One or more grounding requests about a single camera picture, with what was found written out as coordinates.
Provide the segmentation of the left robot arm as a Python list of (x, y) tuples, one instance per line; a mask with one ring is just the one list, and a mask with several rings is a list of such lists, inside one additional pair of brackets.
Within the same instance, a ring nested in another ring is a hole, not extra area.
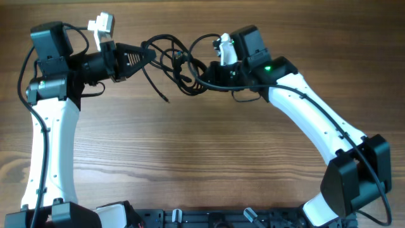
[(73, 180), (73, 145), (85, 86), (122, 82), (155, 59), (152, 49), (112, 41), (96, 53), (74, 53), (70, 24), (49, 22), (30, 31), (38, 55), (34, 77), (18, 95), (32, 115), (30, 173), (19, 212), (6, 227), (140, 227), (142, 218), (127, 201), (95, 210), (78, 204)]

